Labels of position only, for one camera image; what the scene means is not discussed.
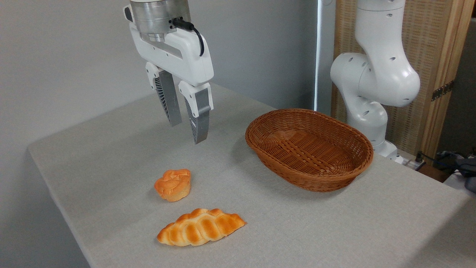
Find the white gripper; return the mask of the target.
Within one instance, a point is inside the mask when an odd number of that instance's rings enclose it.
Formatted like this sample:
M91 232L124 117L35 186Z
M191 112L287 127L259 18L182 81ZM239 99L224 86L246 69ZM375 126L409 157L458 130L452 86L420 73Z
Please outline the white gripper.
M150 41L130 22L129 28L139 55L148 61L146 71L150 87L156 91L165 115L172 127L182 123L173 76L180 78L180 93L184 96L195 144L207 139L209 114L214 109L211 86L214 76L207 41L202 37L204 53L195 32L177 29L164 41Z

